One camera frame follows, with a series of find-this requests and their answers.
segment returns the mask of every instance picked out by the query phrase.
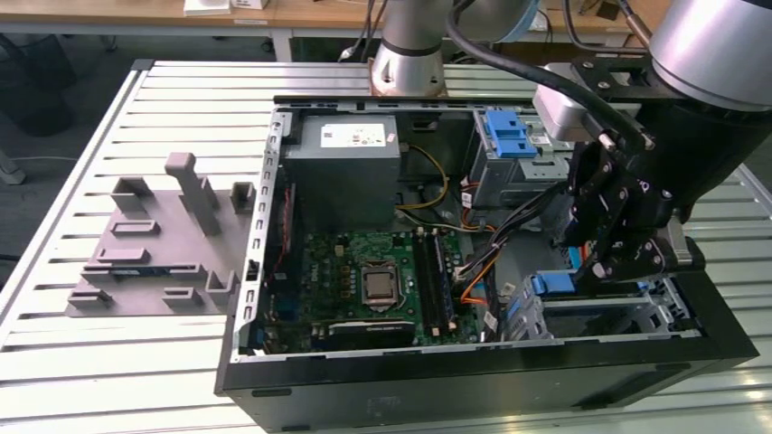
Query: ram slot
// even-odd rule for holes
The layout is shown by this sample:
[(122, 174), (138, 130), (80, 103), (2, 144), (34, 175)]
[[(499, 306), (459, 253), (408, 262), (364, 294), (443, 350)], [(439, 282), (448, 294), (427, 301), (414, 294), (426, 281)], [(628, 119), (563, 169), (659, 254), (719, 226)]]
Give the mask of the ram slot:
[(442, 249), (438, 247), (435, 235), (414, 233), (412, 255), (418, 291), (422, 299), (424, 331), (431, 336), (439, 336), (450, 331), (450, 320), (452, 319), (452, 316), (448, 315), (448, 312), (452, 314), (450, 280), (448, 274), (444, 272)]
[(442, 299), (442, 308), (444, 310), (446, 316), (446, 327), (450, 331), (456, 329), (456, 314), (454, 312), (454, 299), (451, 295), (452, 283), (450, 281), (448, 264), (446, 263), (446, 250), (443, 249), (443, 243), (440, 242), (440, 237), (430, 235), (432, 238), (432, 243), (435, 245), (435, 259), (436, 259), (436, 283), (439, 285), (438, 292)]

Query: floor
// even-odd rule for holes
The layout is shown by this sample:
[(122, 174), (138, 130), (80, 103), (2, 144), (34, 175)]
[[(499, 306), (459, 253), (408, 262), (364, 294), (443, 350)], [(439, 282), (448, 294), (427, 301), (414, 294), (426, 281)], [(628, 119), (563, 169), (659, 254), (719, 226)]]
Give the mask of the floor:
[[(122, 36), (119, 49), (106, 52), (96, 36), (60, 38), (79, 82), (66, 91), (66, 99), (76, 114), (75, 125), (54, 137), (27, 137), (6, 117), (0, 116), (2, 147), (11, 157), (64, 156), (78, 158), (135, 59), (182, 61), (272, 61), (272, 54), (260, 45), (263, 38), (132, 37)], [(308, 41), (298, 47), (308, 60), (330, 61), (340, 52), (335, 46)], [(48, 207), (67, 179), (74, 161), (22, 160), (27, 172), (24, 185), (0, 183), (0, 254), (20, 255), (35, 234)], [(747, 162), (767, 188), (772, 188), (772, 139), (767, 140)], [(0, 285), (14, 268), (0, 261)]]

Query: sticker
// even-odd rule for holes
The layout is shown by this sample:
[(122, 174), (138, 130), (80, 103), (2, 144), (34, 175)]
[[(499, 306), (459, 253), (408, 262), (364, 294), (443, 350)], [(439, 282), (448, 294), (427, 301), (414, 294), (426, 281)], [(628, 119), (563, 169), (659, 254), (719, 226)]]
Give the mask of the sticker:
[(504, 283), (504, 288), (500, 289), (499, 295), (503, 297), (511, 296), (512, 293), (515, 292), (515, 288), (516, 286), (512, 283), (510, 282)]
[(486, 325), (490, 327), (490, 329), (496, 331), (496, 327), (499, 327), (499, 319), (496, 319), (494, 314), (491, 314), (490, 310), (486, 312), (486, 317), (483, 318), (483, 321), (486, 321)]
[(548, 139), (547, 135), (531, 136), (531, 143), (534, 145), (548, 145), (551, 140)]
[(268, 25), (266, 20), (234, 20), (234, 24), (246, 24), (246, 25)]
[(323, 147), (382, 147), (386, 145), (384, 124), (327, 124), (323, 126)]
[(464, 208), (472, 208), (472, 194), (471, 193), (462, 193), (462, 206)]

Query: slotted aluminum tabletop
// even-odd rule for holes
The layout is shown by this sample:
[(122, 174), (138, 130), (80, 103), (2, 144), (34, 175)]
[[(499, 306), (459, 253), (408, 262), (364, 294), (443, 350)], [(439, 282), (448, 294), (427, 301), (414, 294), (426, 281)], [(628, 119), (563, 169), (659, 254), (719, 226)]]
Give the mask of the slotted aluminum tabletop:
[[(531, 97), (534, 85), (448, 67), (452, 96)], [(159, 61), (132, 71), (0, 294), (0, 431), (260, 432), (212, 388), (223, 316), (70, 319), (79, 272), (106, 228), (122, 175), (152, 188), (172, 151), (212, 186), (255, 179), (276, 94), (367, 95), (360, 65)], [(367, 432), (772, 432), (772, 207), (743, 168), (706, 195), (690, 234), (762, 356), (623, 410), (367, 429)]]

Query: power supply label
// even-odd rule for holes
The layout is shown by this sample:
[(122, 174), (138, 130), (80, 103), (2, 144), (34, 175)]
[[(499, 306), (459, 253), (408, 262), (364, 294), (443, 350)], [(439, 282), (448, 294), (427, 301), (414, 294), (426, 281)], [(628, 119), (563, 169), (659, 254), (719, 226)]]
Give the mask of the power supply label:
[(323, 147), (382, 147), (387, 145), (384, 124), (327, 124)]

